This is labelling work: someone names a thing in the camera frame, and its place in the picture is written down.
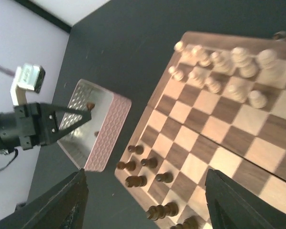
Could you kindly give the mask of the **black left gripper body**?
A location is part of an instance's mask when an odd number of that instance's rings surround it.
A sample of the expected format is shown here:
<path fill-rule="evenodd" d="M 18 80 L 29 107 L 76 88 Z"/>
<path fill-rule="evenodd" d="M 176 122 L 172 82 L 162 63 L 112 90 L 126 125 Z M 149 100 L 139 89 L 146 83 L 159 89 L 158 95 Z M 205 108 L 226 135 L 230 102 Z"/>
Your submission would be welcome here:
<path fill-rule="evenodd" d="M 30 103 L 14 107 L 20 146 L 23 150 L 47 146 L 58 138 L 55 106 Z"/>

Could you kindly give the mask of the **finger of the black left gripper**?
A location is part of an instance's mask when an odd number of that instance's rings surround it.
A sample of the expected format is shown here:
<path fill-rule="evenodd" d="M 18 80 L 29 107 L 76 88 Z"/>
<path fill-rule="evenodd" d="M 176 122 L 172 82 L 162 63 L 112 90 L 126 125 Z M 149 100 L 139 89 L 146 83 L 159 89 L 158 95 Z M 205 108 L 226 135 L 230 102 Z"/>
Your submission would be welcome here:
<path fill-rule="evenodd" d="M 80 126 L 84 125 L 92 118 L 90 116 L 64 116 L 57 133 L 55 134 L 56 140 L 59 141 L 64 137 L 73 135 L 74 131 Z"/>
<path fill-rule="evenodd" d="M 78 110 L 73 108 L 68 108 L 64 106 L 58 106 L 53 104 L 42 103 L 41 104 L 41 111 L 46 113 L 47 116 L 56 117 L 57 113 L 69 113 L 69 114 L 76 114 L 81 115 L 83 119 L 91 119 L 91 112 L 86 110 Z"/>

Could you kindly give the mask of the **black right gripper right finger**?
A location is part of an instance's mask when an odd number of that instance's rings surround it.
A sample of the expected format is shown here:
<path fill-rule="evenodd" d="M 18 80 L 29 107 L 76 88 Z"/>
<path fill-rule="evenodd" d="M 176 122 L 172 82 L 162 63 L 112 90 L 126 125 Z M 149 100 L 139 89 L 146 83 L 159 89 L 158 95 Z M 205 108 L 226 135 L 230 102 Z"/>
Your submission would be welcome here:
<path fill-rule="evenodd" d="M 209 169 L 205 195 L 214 229 L 286 229 L 286 214 L 219 170 Z"/>

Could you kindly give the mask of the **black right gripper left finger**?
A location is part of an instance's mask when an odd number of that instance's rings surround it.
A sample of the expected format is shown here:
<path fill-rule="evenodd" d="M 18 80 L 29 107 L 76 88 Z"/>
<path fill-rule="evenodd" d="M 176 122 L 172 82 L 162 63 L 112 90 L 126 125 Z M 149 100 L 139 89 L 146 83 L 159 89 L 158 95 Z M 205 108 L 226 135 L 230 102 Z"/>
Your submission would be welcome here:
<path fill-rule="evenodd" d="M 81 229 L 88 200 L 84 169 L 0 220 L 0 229 Z"/>

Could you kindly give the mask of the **dark chess rook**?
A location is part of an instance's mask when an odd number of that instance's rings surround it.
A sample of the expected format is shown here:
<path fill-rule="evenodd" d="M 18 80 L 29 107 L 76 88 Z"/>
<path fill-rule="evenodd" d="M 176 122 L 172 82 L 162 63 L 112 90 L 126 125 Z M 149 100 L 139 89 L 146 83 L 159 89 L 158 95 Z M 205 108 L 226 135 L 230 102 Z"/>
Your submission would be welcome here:
<path fill-rule="evenodd" d="M 178 223 L 170 227 L 170 229 L 198 229 L 198 228 L 199 226 L 194 216 L 186 218 L 183 223 Z"/>

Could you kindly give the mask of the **dark chess pawn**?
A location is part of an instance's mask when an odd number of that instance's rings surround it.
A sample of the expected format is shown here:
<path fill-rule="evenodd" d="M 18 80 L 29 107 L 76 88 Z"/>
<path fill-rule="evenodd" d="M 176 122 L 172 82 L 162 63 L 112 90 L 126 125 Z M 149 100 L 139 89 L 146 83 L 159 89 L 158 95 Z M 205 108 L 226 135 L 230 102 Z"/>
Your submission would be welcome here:
<path fill-rule="evenodd" d="M 129 153 L 135 153 L 137 155 L 141 155 L 144 152 L 144 146 L 143 145 L 129 145 L 127 147 L 127 150 Z"/>
<path fill-rule="evenodd" d="M 143 167 L 148 167 L 148 168 L 156 168 L 158 165 L 157 158 L 152 157 L 152 158 L 145 158 L 141 160 L 141 165 Z"/>

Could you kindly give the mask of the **dark corner rook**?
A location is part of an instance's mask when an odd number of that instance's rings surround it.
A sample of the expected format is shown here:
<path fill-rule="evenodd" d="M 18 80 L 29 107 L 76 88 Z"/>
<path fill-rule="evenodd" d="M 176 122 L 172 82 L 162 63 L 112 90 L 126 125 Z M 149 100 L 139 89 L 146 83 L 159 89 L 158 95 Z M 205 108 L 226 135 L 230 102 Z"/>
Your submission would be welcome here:
<path fill-rule="evenodd" d="M 120 161 L 117 163 L 116 168 L 119 170 L 126 169 L 128 171 L 134 171 L 136 169 L 136 162 L 135 161 L 129 161 L 129 162 Z"/>

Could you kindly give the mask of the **dark chess piece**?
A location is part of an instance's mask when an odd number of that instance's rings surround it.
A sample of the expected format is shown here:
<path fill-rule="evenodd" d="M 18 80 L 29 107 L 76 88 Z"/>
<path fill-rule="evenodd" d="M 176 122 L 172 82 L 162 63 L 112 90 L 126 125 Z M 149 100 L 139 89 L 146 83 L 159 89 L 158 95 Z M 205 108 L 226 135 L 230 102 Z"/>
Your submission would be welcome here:
<path fill-rule="evenodd" d="M 169 202 L 166 205 L 150 206 L 146 211 L 148 219 L 157 221 L 166 216 L 174 217 L 179 213 L 178 205 L 175 202 Z"/>

